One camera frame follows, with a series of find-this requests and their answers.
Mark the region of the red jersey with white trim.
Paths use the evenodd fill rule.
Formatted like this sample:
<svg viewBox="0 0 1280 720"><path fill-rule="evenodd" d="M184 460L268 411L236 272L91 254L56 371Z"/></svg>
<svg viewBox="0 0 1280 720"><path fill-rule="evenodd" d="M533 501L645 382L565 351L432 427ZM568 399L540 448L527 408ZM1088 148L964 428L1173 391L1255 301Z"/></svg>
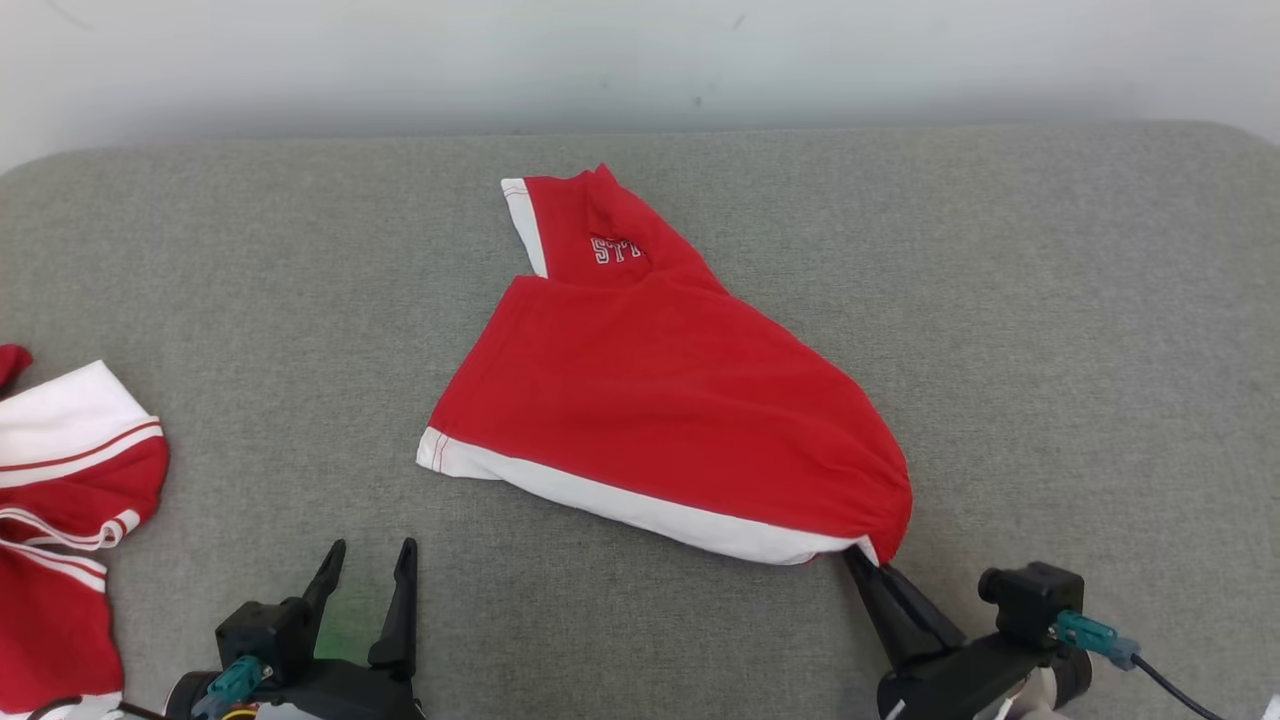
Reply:
<svg viewBox="0 0 1280 720"><path fill-rule="evenodd" d="M160 420L104 363L12 393L32 361L0 345L0 720L119 700L96 555L156 512L170 460Z"/></svg>

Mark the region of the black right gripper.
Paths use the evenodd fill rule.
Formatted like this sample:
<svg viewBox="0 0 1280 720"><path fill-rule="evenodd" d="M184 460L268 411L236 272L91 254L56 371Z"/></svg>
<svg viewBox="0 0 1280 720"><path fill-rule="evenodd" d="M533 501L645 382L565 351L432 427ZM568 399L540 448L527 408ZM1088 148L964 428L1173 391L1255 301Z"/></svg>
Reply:
<svg viewBox="0 0 1280 720"><path fill-rule="evenodd" d="M879 720L995 720L1053 656L1052 646L1001 633L964 646L957 625L896 568L872 562L860 547L845 550L844 562L890 666L918 664L881 680Z"/></svg>

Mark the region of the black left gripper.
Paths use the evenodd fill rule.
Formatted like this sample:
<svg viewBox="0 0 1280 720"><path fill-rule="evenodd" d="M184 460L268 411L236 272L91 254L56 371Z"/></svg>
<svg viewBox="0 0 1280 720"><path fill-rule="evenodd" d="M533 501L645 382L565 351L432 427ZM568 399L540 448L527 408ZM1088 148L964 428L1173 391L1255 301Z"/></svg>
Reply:
<svg viewBox="0 0 1280 720"><path fill-rule="evenodd" d="M339 585L347 543L337 539L302 593L308 626L320 626L326 602ZM381 634L369 652L370 667L344 660L312 661L291 684L266 679L221 716L198 712L218 674L183 675L173 687L170 720L428 720L413 694L419 639L419 544L404 538L393 570L396 583Z"/></svg>

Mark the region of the red shorts with white hem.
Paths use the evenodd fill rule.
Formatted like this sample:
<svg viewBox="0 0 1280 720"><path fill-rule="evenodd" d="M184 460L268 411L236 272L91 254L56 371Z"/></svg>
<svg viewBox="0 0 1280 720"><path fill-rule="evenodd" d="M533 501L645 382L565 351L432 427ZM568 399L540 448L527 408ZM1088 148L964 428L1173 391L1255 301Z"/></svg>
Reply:
<svg viewBox="0 0 1280 720"><path fill-rule="evenodd" d="M417 465L751 562L893 559L908 461L849 374L732 295L607 167L500 190L531 272L445 387Z"/></svg>

